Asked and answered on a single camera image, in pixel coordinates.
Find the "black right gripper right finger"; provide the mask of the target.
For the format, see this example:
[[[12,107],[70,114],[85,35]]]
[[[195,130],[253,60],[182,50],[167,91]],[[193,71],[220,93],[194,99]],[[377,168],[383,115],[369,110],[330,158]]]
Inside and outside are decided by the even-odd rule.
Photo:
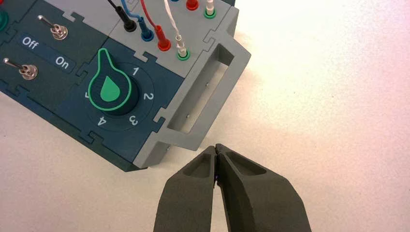
[[[221,188],[230,232],[309,232],[301,197],[288,179],[222,145]]]

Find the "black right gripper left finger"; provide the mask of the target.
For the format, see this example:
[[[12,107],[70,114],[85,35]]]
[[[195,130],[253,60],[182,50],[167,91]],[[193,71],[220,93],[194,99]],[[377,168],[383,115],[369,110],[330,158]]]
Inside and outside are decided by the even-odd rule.
[[[171,176],[163,188],[155,232],[208,232],[211,230],[216,150],[207,147]]]

